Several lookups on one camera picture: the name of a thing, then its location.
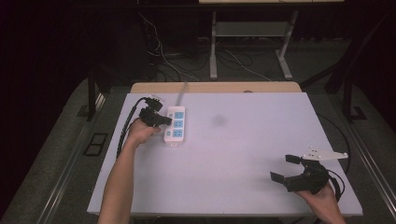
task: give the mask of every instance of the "blue outlet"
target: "blue outlet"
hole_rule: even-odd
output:
[[[183,112],[176,112],[175,113],[175,119],[183,119],[184,118],[184,113]]]
[[[183,128],[183,120],[175,120],[174,128]]]
[[[183,130],[174,130],[174,137],[182,137],[183,136]]]

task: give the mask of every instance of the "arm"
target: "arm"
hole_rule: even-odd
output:
[[[300,195],[308,203],[315,215],[324,223],[346,223],[329,183],[317,194],[312,194],[309,190],[298,191],[296,194]]]
[[[128,223],[134,196],[134,153],[159,128],[135,120],[108,176],[98,223]]]

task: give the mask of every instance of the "cable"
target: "cable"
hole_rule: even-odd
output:
[[[179,67],[180,69],[182,69],[182,70],[184,70],[186,72],[194,72],[194,71],[199,71],[199,70],[203,69],[206,66],[207,62],[209,61],[209,57],[210,57],[210,54],[207,54],[207,56],[205,57],[204,63],[202,65],[200,65],[199,67],[196,67],[196,68],[187,69],[187,68],[183,68],[182,66],[180,66],[180,65],[178,65],[176,63],[172,63],[172,62],[169,62],[169,63],[173,64],[174,66]]]
[[[236,65],[238,65],[238,66],[240,66],[240,65],[244,65],[244,66],[251,66],[251,65],[253,65],[253,60],[251,59],[251,57],[248,56],[247,54],[243,54],[243,55],[246,56],[246,57],[248,58],[249,63],[242,63],[241,60],[236,60],[236,61],[235,61],[235,57],[233,57],[233,59],[228,59],[228,58],[222,56],[221,54],[220,54],[219,56],[220,56],[221,58],[223,58],[224,60],[228,61],[229,63],[233,63],[233,64],[236,64]]]
[[[177,74],[177,77],[178,77],[178,80],[175,80],[174,78],[172,78],[171,76],[168,76],[170,79],[172,79],[173,81],[175,81],[175,82],[177,82],[177,81],[181,81],[181,76],[180,76],[180,73],[178,72],[178,71],[176,71],[173,67],[171,67],[171,66],[169,66],[169,64],[166,64],[166,63],[161,63],[161,65],[162,66],[165,66],[165,67],[168,67],[168,68],[171,68],[172,69],[172,71],[174,71],[174,72],[176,72],[176,74]]]
[[[120,136],[120,141],[119,141],[119,146],[118,146],[118,148],[117,148],[117,157],[120,155],[120,153],[121,153],[121,148],[122,148],[122,145],[123,145],[123,140],[124,140],[124,138],[125,138],[125,134],[128,132],[128,130],[129,130],[129,122],[131,122],[131,118],[132,118],[132,116],[134,115],[134,112],[136,111],[136,109],[137,109],[137,105],[142,101],[142,100],[145,100],[146,99],[146,97],[143,97],[143,98],[140,98],[137,102],[136,102],[136,104],[134,104],[134,106],[132,107],[132,110],[131,110],[131,113],[129,113],[129,115],[128,115],[128,118],[126,119],[126,121],[125,121],[125,123],[124,123],[124,126],[123,126],[123,128],[122,128],[122,132],[121,132],[121,136]]]
[[[162,70],[158,69],[158,72],[159,72],[159,73],[162,73],[162,74],[165,76],[165,82],[167,82],[167,78],[168,78],[168,77],[169,77],[169,79],[171,79],[171,81],[173,81],[173,82],[181,82],[180,75],[179,75],[178,73],[176,73],[176,74],[177,74],[177,77],[178,77],[178,79],[176,80],[176,79],[174,79],[170,74],[167,74],[167,73],[166,73],[167,71],[162,71]]]
[[[269,52],[261,52],[261,53],[249,53],[249,54],[246,54],[244,51],[245,50],[247,50],[247,48],[248,48],[248,46],[249,45],[251,45],[252,43],[254,43],[254,42],[256,42],[256,41],[258,41],[259,40],[259,38],[256,38],[256,39],[246,39],[246,38],[242,38],[242,40],[239,40],[240,42],[242,41],[242,42],[247,42],[247,45],[245,45],[243,48],[241,48],[241,49],[238,49],[238,51],[237,52],[241,52],[242,54],[244,54],[244,55],[246,55],[247,57],[248,57],[248,59],[249,60],[251,60],[252,61],[252,59],[251,59],[251,56],[258,56],[258,55],[262,55],[262,54],[268,54]],[[241,68],[241,69],[238,69],[238,68],[232,68],[231,66],[229,66],[229,65],[227,65],[226,63],[224,63],[222,60],[226,60],[226,61],[228,61],[228,62],[230,62],[230,63],[235,63],[234,62],[234,60],[231,62],[229,59],[227,59],[227,58],[225,58],[225,57],[223,57],[221,54],[217,54],[217,56],[218,56],[218,61],[220,62],[220,63],[222,63],[225,67],[227,67],[227,68],[230,68],[230,69],[233,69],[233,70],[241,70],[241,69],[243,69],[243,68]],[[269,66],[270,68],[268,69],[268,71],[266,71],[265,73],[264,73],[264,76],[265,77],[280,77],[280,76],[283,76],[283,73],[282,72],[277,72],[277,71],[273,71],[273,68],[274,68],[274,65],[275,65],[275,63],[277,62],[277,60],[274,60],[273,62],[272,62],[272,64]]]
[[[161,70],[159,70],[159,69],[157,69],[157,71],[158,71],[158,73],[163,74],[163,78],[164,78],[165,82],[167,82],[168,80],[167,80],[167,78],[166,78],[165,72],[163,72],[163,71],[161,71]]]
[[[319,114],[319,113],[317,113],[317,115],[318,115],[319,117],[323,118],[323,119],[326,119],[326,120],[327,120],[334,128],[336,128],[336,129],[338,130],[338,132],[343,136],[343,138],[344,138],[344,140],[345,140],[345,142],[346,142],[346,149],[347,149],[347,154],[348,154],[346,169],[345,169],[345,171],[344,171],[344,173],[347,174],[347,173],[349,172],[349,166],[350,166],[350,163],[351,163],[351,161],[352,161],[352,154],[351,154],[349,142],[347,141],[347,136],[346,136],[346,135],[343,133],[343,131],[341,131],[341,129],[340,129],[335,123],[333,123],[331,120],[329,120],[328,118],[324,117],[323,115],[321,115],[321,114]]]
[[[258,73],[256,73],[256,72],[253,72],[253,71],[251,71],[250,69],[246,68],[244,65],[241,64],[241,62],[240,62],[230,51],[228,51],[228,50],[225,50],[225,51],[226,51],[227,53],[231,54],[231,56],[233,56],[233,57],[236,59],[236,61],[237,61],[243,68],[245,68],[245,70],[247,70],[248,72],[250,72],[250,73],[252,73],[252,74],[255,74],[255,75],[259,76],[259,77],[263,77],[263,78],[267,79],[268,81],[272,81],[272,80],[269,79],[268,77],[265,77],[265,76],[263,76],[263,75],[260,75],[260,74],[258,74]]]
[[[151,23],[149,20],[147,20],[140,12],[138,12],[138,15],[139,15],[145,22],[147,22],[148,24],[150,24],[150,25],[154,28],[154,34],[155,34],[155,36],[157,37],[157,40],[158,40],[158,47],[157,47],[155,50],[159,50],[159,51],[160,51],[160,54],[161,54],[161,56],[163,57],[163,60],[164,60],[167,64],[169,64],[169,66],[171,66],[171,67],[172,67],[175,71],[177,71],[179,74],[181,74],[181,75],[183,75],[183,76],[185,76],[185,77],[192,78],[192,79],[194,79],[195,81],[201,81],[201,79],[198,78],[198,77],[189,76],[189,75],[187,75],[186,73],[183,73],[183,72],[177,70],[171,63],[168,62],[168,60],[166,59],[165,55],[163,54],[163,43],[161,42],[160,38],[158,37],[157,27],[156,27],[153,23]]]
[[[187,81],[184,82],[183,88],[181,89],[180,93],[178,94],[177,101],[176,101],[176,106],[180,105],[181,97],[183,96],[184,90],[186,90],[186,87],[187,87]]]
[[[219,61],[219,63],[221,63],[224,67],[227,67],[229,69],[235,70],[235,71],[240,71],[243,70],[244,68],[241,67],[238,63],[232,62],[232,64],[237,64],[238,67],[231,67],[230,65],[228,65],[227,63],[225,63],[223,60],[227,60],[227,58],[225,58],[224,56],[222,56],[221,54],[216,52],[216,59]]]
[[[343,178],[341,178],[341,176],[338,175],[336,172],[331,171],[331,170],[327,170],[327,171],[330,172],[330,173],[332,173],[332,174],[334,174],[334,175],[336,175],[336,176],[341,180],[341,182],[343,183],[343,190],[340,192],[340,198],[341,198],[341,196],[342,196],[342,195],[344,194],[344,192],[346,191],[346,183],[344,182]]]

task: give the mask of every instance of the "forearm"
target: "forearm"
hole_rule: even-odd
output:
[[[134,195],[134,153],[139,144],[127,140],[107,179],[99,223],[128,223]]]
[[[322,222],[326,224],[346,223],[331,189],[328,194],[323,194],[323,192],[315,196],[310,194],[310,197],[305,197],[305,201]]]

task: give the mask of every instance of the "gray carpet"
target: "gray carpet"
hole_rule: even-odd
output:
[[[262,39],[242,45],[227,41],[220,42],[218,46],[218,81],[264,81],[263,77],[241,68],[233,60],[233,56],[224,51],[225,49],[233,52],[234,56],[250,70],[274,81],[283,81],[284,78],[274,53],[280,45],[280,41],[273,39]],[[293,80],[302,82],[329,67],[343,55],[347,46],[348,42],[343,40],[290,43],[286,59],[293,74]],[[168,58],[170,62],[175,63],[178,69],[190,70],[190,72],[186,72],[186,75],[197,76],[201,81],[210,81],[207,57],[208,47],[203,46],[199,57],[175,60],[172,58],[177,58],[177,56]],[[158,74],[157,81],[178,79],[173,69],[168,66],[160,68],[163,73]],[[192,81],[184,76],[181,76],[181,80]],[[326,80],[327,78],[323,78],[304,91],[308,93],[312,105],[319,114],[319,120],[333,149],[341,152],[347,150],[347,142],[343,134],[350,144],[352,161],[347,176],[361,202],[364,216],[348,217],[346,221],[347,223],[360,224],[395,223],[395,219],[384,203],[370,172],[362,162],[358,152],[359,144],[356,143],[348,127],[353,126],[353,129],[357,130],[392,189],[395,189],[394,176],[396,176],[395,133],[358,88],[354,88],[353,91],[353,105],[359,106],[367,119],[356,120],[353,124],[348,124],[340,115],[340,93],[329,95],[324,92],[323,86]],[[118,114],[129,89],[130,87],[114,87],[110,94],[105,95],[106,100],[99,107],[94,119],[87,122],[86,118],[78,117],[81,107],[88,102],[87,83],[86,81],[81,83],[64,107],[64,112],[1,220],[2,224],[96,223],[97,216],[88,214],[86,210],[106,155],[106,147],[111,140]],[[99,157],[83,156],[82,152],[95,133],[107,133],[104,151]],[[340,162],[346,168],[346,162]],[[60,177],[66,178],[67,181],[60,181]],[[131,223],[152,223],[153,221],[161,222],[154,218],[134,218]],[[180,223],[180,221],[182,223],[272,223],[270,222],[272,220],[265,218],[235,218],[233,220],[195,218],[173,220],[173,223]],[[281,221],[305,224],[313,223],[315,218],[288,217],[281,218]]]

